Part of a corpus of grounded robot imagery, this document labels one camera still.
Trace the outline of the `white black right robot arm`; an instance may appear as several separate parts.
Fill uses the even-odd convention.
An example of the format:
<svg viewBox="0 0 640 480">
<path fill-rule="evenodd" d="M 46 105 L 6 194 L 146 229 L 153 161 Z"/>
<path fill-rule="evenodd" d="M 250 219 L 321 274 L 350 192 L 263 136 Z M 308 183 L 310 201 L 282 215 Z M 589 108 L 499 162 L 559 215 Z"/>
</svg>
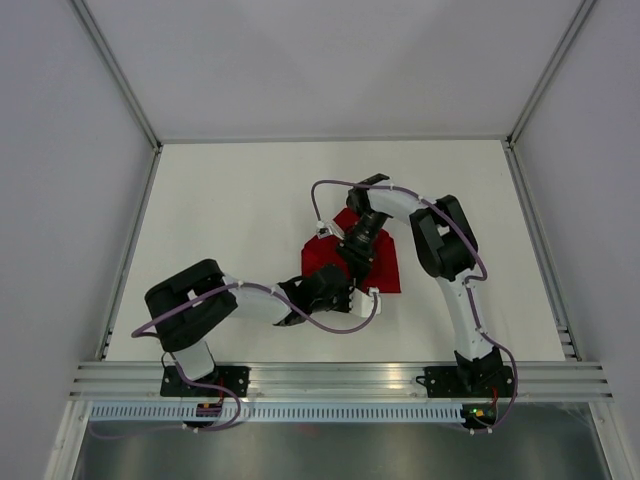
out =
<svg viewBox="0 0 640 480">
<path fill-rule="evenodd" d="M 475 287 L 488 277 L 478 243 L 458 199 L 426 200 L 377 174 L 348 183 L 346 206 L 358 216 L 337 247 L 356 286 L 364 285 L 375 259 L 374 241 L 389 219 L 407 225 L 422 269 L 442 292 L 454 331 L 454 388 L 464 396 L 517 395 L 513 354 L 487 333 Z"/>
</svg>

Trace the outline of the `red cloth napkin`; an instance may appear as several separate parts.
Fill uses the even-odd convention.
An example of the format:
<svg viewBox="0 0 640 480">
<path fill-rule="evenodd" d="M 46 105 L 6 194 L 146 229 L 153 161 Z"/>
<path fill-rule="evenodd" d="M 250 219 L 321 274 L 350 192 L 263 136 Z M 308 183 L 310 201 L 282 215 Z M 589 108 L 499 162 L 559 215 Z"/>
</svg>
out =
<svg viewBox="0 0 640 480">
<path fill-rule="evenodd" d="M 357 220 L 358 216 L 348 208 L 343 208 L 333 218 L 344 233 L 352 230 Z M 310 276 L 323 266 L 333 264 L 352 279 L 347 262 L 336 251 L 338 245 L 339 239 L 335 236 L 319 239 L 314 235 L 301 250 L 301 274 Z M 363 289 L 375 287 L 381 293 L 400 294 L 401 283 L 394 239 L 382 229 L 373 243 L 373 249 L 372 268 L 362 284 Z"/>
</svg>

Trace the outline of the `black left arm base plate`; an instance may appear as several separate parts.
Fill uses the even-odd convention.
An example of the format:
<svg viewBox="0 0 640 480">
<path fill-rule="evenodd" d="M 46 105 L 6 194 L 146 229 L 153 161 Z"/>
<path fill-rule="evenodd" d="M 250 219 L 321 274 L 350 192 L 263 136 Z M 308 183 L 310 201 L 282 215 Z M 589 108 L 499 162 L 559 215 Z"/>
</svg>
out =
<svg viewBox="0 0 640 480">
<path fill-rule="evenodd" d="M 196 380 L 196 383 L 224 387 L 239 398 L 245 398 L 250 383 L 250 368 L 247 366 L 219 366 L 213 374 Z M 228 394 L 219 389 L 196 387 L 188 384 L 182 379 L 175 366 L 167 366 L 163 372 L 160 396 L 166 398 L 225 398 L 228 397 Z"/>
</svg>

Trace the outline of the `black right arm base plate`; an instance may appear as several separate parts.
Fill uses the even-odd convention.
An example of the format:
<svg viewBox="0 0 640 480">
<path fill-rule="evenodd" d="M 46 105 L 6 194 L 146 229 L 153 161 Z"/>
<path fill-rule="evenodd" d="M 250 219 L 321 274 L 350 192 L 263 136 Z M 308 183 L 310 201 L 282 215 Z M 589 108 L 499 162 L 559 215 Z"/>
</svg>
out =
<svg viewBox="0 0 640 480">
<path fill-rule="evenodd" d="M 479 379 L 465 383 L 456 366 L 425 367 L 415 381 L 426 389 L 431 399 L 499 399 L 510 398 L 514 393 L 515 380 L 512 369 L 500 367 L 496 372 L 482 374 Z"/>
</svg>

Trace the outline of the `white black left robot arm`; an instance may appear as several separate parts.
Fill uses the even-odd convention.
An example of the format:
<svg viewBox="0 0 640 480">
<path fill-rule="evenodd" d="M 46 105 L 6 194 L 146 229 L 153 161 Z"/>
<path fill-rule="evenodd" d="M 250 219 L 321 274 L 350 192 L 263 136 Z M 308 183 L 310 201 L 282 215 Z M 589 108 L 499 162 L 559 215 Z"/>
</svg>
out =
<svg viewBox="0 0 640 480">
<path fill-rule="evenodd" d="M 183 385 L 206 396 L 216 389 L 219 374 L 205 337 L 224 320 L 296 326 L 316 312 L 349 312 L 353 290 L 353 281 L 332 264 L 309 276 L 255 288 L 205 259 L 152 287 L 144 301 L 163 350 L 177 361 Z"/>
</svg>

